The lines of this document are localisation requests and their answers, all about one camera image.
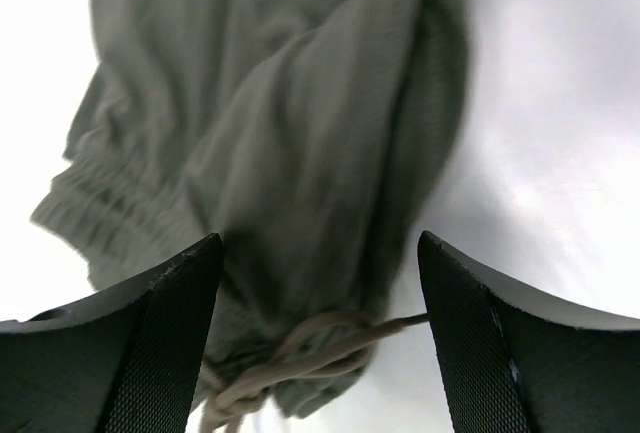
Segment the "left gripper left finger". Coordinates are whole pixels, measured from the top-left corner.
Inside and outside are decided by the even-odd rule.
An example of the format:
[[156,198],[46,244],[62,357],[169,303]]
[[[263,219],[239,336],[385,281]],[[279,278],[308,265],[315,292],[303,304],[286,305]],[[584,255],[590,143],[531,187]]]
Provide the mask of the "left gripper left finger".
[[89,297],[2,322],[2,431],[184,431],[222,264],[212,234]]

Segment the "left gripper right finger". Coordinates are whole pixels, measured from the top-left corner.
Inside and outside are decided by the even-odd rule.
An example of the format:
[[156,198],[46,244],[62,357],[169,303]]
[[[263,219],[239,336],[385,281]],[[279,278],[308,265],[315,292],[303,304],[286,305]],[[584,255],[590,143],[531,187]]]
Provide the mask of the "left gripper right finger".
[[638,431],[638,320],[527,285],[430,232],[418,263],[455,431]]

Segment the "olive green shorts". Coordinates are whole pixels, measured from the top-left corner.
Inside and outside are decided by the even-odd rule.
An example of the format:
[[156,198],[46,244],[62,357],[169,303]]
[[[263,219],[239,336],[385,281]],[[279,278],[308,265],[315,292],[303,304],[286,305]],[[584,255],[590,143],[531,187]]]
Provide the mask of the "olive green shorts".
[[91,0],[98,66],[32,221],[98,290],[217,233],[193,406],[235,432],[354,385],[460,122],[464,0]]

